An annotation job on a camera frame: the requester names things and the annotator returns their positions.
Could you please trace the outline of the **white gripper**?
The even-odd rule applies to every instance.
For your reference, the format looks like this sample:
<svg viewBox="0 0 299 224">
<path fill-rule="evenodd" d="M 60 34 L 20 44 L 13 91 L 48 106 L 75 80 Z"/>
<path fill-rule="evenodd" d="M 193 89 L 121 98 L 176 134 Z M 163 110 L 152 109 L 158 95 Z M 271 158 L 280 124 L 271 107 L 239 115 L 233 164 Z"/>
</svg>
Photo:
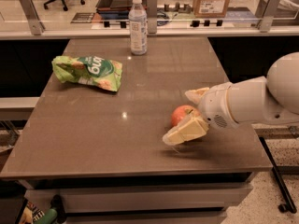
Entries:
<svg viewBox="0 0 299 224">
<path fill-rule="evenodd" d="M 220 130 L 237 128 L 239 124 L 234 120 L 228 105 L 231 86 L 231 82 L 226 82 L 211 88 L 186 91 L 186 97 L 194 104 L 199 104 L 203 119 L 200 116 L 186 116 L 163 136 L 163 141 L 169 146 L 175 146 L 200 138 L 206 135 L 208 124 Z"/>
</svg>

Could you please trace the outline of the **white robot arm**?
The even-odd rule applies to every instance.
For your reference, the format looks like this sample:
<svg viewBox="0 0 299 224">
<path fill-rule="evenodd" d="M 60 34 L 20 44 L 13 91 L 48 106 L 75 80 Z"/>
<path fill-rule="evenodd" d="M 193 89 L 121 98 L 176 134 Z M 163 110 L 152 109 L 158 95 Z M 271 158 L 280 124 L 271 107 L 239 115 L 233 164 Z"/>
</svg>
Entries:
<svg viewBox="0 0 299 224">
<path fill-rule="evenodd" d="M 175 146 L 206 135 L 209 128 L 224 130 L 242 124 L 296 125 L 299 122 L 299 53 L 276 60 L 267 75 L 238 83 L 188 90 L 197 105 L 170 129 L 163 141 Z"/>
</svg>

